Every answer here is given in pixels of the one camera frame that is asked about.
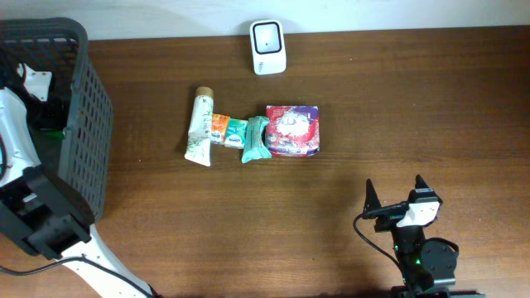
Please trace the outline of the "green lid jar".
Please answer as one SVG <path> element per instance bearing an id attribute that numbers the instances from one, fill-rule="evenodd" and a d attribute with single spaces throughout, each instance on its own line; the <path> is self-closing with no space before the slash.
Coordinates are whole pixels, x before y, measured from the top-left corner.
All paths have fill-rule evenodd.
<path id="1" fill-rule="evenodd" d="M 45 136 L 62 142 L 65 139 L 65 132 L 62 130 L 46 131 Z"/>

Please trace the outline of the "white bamboo print tube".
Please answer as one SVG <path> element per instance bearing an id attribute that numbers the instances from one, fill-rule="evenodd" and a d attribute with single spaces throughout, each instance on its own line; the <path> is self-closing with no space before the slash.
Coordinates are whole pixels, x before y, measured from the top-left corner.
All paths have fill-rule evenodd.
<path id="1" fill-rule="evenodd" d="M 195 91 L 195 100 L 188 130 L 185 159 L 202 166 L 211 166 L 210 147 L 214 107 L 214 91 L 205 86 Z"/>

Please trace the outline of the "mint toilet tissue pack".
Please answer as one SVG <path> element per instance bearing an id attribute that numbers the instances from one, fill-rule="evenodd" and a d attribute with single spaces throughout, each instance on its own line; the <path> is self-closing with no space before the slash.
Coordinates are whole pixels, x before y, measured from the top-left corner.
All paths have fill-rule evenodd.
<path id="1" fill-rule="evenodd" d="M 263 140 L 265 128 L 269 123 L 269 118 L 264 116 L 257 116 L 248 120 L 242 163 L 272 157 L 272 153 L 267 149 Z"/>

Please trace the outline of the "teal tissue packet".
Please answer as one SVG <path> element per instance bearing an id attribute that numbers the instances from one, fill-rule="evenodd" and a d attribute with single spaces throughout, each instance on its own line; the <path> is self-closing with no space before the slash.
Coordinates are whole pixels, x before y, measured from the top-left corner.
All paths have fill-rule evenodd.
<path id="1" fill-rule="evenodd" d="M 247 120 L 231 118 L 225 133 L 224 145 L 233 149 L 244 149 L 247 127 Z"/>

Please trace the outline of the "orange tissue packet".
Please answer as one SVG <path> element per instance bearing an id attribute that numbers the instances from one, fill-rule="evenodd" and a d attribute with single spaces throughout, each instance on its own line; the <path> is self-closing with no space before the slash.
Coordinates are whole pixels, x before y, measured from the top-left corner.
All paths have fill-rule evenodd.
<path id="1" fill-rule="evenodd" d="M 214 113 L 212 115 L 212 128 L 210 140 L 214 144 L 223 144 L 229 125 L 229 116 Z"/>

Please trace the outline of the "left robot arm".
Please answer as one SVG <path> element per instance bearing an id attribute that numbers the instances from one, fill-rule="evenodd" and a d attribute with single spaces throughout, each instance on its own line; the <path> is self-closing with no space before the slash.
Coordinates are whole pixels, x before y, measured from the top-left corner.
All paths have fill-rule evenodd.
<path id="1" fill-rule="evenodd" d="M 44 272 L 67 267 L 102 297 L 154 297 L 104 243 L 86 199 L 47 170 L 36 154 L 25 104 L 1 91 L 1 232 L 31 256 L 43 256 Z"/>

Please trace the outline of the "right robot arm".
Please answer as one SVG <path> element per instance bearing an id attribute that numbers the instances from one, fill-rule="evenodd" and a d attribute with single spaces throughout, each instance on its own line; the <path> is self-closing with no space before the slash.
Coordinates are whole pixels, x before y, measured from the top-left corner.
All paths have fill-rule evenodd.
<path id="1" fill-rule="evenodd" d="M 456 283 L 455 269 L 460 249 L 444 238 L 427 238 L 424 228 L 437 220 L 442 198 L 423 180 L 415 177 L 415 186 L 407 200 L 383 206 L 371 180 L 366 181 L 363 212 L 353 222 L 354 231 L 372 248 L 388 257 L 402 276 L 402 286 L 390 290 L 391 297 L 482 297 L 477 291 L 451 291 Z M 359 230 L 360 219 L 375 221 L 377 233 L 390 232 L 393 255 L 366 238 Z"/>

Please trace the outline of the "red purple snack bag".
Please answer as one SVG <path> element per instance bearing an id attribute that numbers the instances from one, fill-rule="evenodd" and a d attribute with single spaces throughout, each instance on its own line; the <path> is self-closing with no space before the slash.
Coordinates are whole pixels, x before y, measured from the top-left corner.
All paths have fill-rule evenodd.
<path id="1" fill-rule="evenodd" d="M 274 156 L 313 156 L 320 150 L 320 113 L 317 106 L 266 108 L 270 123 L 265 142 Z"/>

